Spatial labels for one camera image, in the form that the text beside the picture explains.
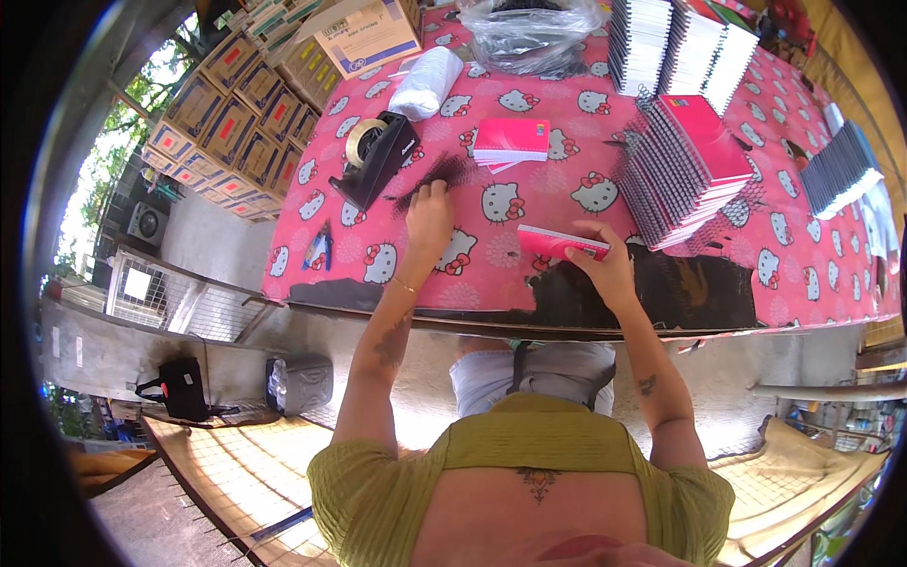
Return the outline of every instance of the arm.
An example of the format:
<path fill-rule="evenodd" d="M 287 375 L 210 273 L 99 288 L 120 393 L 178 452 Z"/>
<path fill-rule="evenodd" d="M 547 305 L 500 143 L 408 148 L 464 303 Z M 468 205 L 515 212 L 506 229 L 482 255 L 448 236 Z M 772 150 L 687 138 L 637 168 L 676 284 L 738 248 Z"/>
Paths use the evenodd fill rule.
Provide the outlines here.
<path fill-rule="evenodd" d="M 417 292 L 454 230 L 444 181 L 424 185 L 413 196 L 406 227 L 409 247 L 356 345 L 331 444 L 374 439 L 396 455 L 391 388 L 406 352 Z"/>
<path fill-rule="evenodd" d="M 579 220 L 575 224 L 594 230 L 600 240 L 611 246 L 601 262 L 577 249 L 568 249 L 568 256 L 589 275 L 605 305 L 618 318 L 639 409 L 652 433 L 651 463 L 661 469 L 681 464 L 705 467 L 706 457 L 696 434 L 687 385 L 665 354 L 649 316 L 639 304 L 627 246 L 607 223 Z"/>

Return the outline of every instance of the black tape dispenser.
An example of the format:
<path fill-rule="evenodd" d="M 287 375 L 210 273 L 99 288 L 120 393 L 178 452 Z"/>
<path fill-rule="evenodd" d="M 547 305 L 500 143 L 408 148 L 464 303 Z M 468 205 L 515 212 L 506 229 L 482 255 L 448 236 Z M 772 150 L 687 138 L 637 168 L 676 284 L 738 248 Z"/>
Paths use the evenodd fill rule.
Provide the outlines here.
<path fill-rule="evenodd" d="M 346 138 L 348 166 L 343 179 L 331 177 L 331 187 L 367 210 L 419 145 L 413 125 L 402 114 L 384 111 L 357 124 Z"/>

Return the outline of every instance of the hand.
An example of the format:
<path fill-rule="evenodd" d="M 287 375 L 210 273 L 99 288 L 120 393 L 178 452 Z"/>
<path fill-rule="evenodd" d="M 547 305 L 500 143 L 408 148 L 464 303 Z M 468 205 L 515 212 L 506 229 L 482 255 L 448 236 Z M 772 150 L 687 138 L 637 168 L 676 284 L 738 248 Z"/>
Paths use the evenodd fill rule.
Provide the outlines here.
<path fill-rule="evenodd" d="M 568 247 L 567 258 L 586 272 L 599 292 L 608 309 L 615 315 L 619 310 L 639 303 L 636 284 L 633 282 L 633 267 L 627 255 L 627 245 L 614 233 L 607 222 L 597 220 L 575 220 L 573 226 L 587 232 L 594 232 L 597 240 L 607 242 L 608 254 L 601 262 L 587 256 L 582 250 Z"/>
<path fill-rule="evenodd" d="M 406 214 L 406 229 L 409 246 L 401 266 L 401 278 L 419 288 L 450 245 L 454 232 L 454 207 L 446 181 L 432 181 L 431 186 L 423 185 L 413 195 Z"/>

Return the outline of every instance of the stack of pink notebooks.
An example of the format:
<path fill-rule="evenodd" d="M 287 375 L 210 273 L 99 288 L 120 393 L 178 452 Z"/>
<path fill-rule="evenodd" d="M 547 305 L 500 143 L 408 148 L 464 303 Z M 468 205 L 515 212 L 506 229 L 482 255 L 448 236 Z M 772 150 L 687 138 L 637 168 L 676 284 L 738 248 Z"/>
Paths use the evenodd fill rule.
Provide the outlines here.
<path fill-rule="evenodd" d="M 521 161 L 545 161 L 550 130 L 547 120 L 483 119 L 475 134 L 473 157 L 479 165 L 487 165 L 492 173 Z"/>
<path fill-rule="evenodd" d="M 743 150 L 699 95 L 659 96 L 628 156 L 620 189 L 651 250 L 688 239 L 753 176 Z"/>

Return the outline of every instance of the sleeve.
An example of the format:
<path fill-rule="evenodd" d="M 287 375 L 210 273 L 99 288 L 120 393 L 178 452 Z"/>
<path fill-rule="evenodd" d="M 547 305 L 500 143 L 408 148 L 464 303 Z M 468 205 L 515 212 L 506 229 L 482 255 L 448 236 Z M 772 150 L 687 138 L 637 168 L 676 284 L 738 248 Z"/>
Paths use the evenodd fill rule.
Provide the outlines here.
<path fill-rule="evenodd" d="M 373 439 L 329 445 L 312 458 L 307 477 L 312 513 L 331 552 L 340 559 L 356 511 L 368 494 L 380 490 L 391 452 Z"/>
<path fill-rule="evenodd" d="M 673 483 L 672 516 L 681 538 L 684 557 L 697 565 L 711 565 L 727 539 L 734 488 L 721 475 L 695 466 L 667 470 Z"/>

